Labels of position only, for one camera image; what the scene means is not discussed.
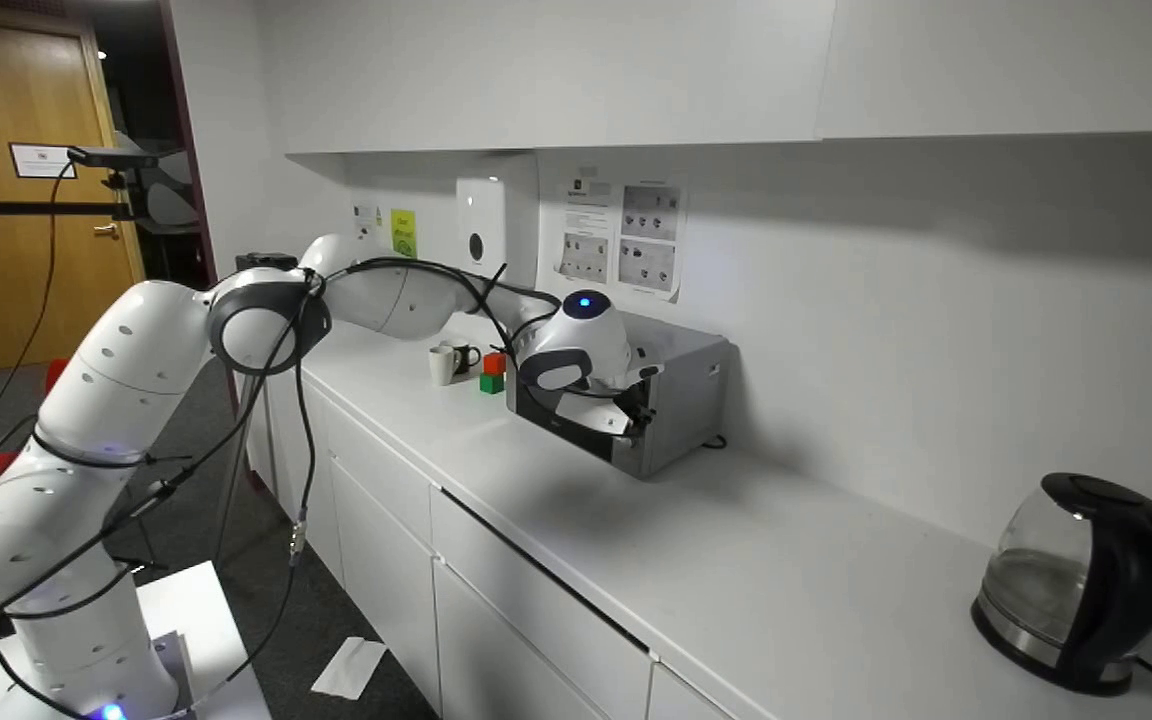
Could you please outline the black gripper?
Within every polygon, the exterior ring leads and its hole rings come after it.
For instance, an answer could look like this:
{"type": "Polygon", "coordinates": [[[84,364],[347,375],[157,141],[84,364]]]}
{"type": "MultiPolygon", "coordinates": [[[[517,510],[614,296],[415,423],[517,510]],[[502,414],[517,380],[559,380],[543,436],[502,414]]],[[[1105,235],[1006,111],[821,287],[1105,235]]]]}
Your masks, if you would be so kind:
{"type": "Polygon", "coordinates": [[[607,464],[635,464],[657,419],[653,370],[635,372],[626,389],[590,389],[587,372],[583,354],[526,356],[517,370],[511,407],[607,464]]]}

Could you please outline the white robot base table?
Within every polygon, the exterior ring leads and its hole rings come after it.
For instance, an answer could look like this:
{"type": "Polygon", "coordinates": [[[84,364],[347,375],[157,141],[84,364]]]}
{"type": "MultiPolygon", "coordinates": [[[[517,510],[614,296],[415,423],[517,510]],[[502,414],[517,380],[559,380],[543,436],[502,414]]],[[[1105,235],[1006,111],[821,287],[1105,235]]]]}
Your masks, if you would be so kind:
{"type": "Polygon", "coordinates": [[[145,635],[84,649],[76,678],[40,672],[18,635],[0,640],[0,720],[270,720],[213,564],[135,587],[145,635]]]}

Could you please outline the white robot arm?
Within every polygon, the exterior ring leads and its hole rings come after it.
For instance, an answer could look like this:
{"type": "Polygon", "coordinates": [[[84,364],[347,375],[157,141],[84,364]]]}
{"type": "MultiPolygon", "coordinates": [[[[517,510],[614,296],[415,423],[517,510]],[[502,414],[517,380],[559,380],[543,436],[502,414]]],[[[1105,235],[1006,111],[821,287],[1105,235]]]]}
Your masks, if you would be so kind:
{"type": "Polygon", "coordinates": [[[124,519],[115,497],[213,359],[268,380],[336,323],[422,341],[457,313],[496,323],[520,392],[565,400],[635,385],[626,321],[607,296],[556,300],[372,242],[320,235],[301,262],[244,270],[208,291],[132,286],[87,327],[0,472],[0,617],[31,664],[0,696],[0,720],[170,720],[183,705],[103,537],[124,519]]]}

